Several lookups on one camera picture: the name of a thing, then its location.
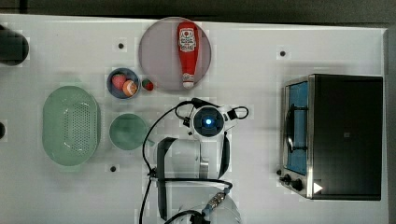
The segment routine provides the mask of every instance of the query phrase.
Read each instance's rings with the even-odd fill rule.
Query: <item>oven knob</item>
[[[303,181],[301,181],[301,179],[293,180],[293,181],[291,181],[290,183],[291,183],[291,186],[292,186],[294,189],[298,190],[298,191],[300,191],[300,190],[303,189]]]
[[[279,180],[283,181],[283,183],[285,183],[285,185],[289,185],[290,181],[291,181],[291,177],[290,177],[290,175],[284,175],[283,177],[280,177]]]

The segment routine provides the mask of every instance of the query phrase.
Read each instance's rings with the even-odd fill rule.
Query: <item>oven window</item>
[[[308,83],[302,82],[290,86],[289,109],[292,106],[308,107]],[[293,150],[288,150],[287,169],[306,175],[306,110],[294,110]]]

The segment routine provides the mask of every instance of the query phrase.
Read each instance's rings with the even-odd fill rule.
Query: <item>blue bowl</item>
[[[128,97],[127,95],[125,95],[125,93],[123,93],[123,91],[120,91],[119,89],[117,89],[114,85],[113,82],[111,81],[111,78],[113,78],[113,76],[117,75],[117,74],[124,74],[126,76],[127,80],[132,80],[136,86],[137,86],[137,91],[134,95],[132,95],[131,97]],[[129,99],[129,98],[134,98],[140,91],[140,78],[137,76],[137,74],[135,74],[132,70],[128,69],[128,68],[117,68],[116,70],[112,71],[110,73],[110,75],[108,75],[107,78],[107,89],[108,91],[115,97],[119,98],[119,99]]]

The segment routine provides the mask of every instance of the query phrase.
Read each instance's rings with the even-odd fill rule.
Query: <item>bottle label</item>
[[[188,73],[183,74],[183,82],[193,82],[194,75],[190,75]]]
[[[178,34],[178,45],[183,52],[192,52],[195,50],[196,42],[194,30],[192,28],[182,28]]]

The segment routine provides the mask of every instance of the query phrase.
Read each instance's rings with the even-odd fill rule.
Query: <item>screw hole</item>
[[[3,123],[0,122],[0,139],[2,139],[5,134],[6,134],[6,127],[4,126]]]

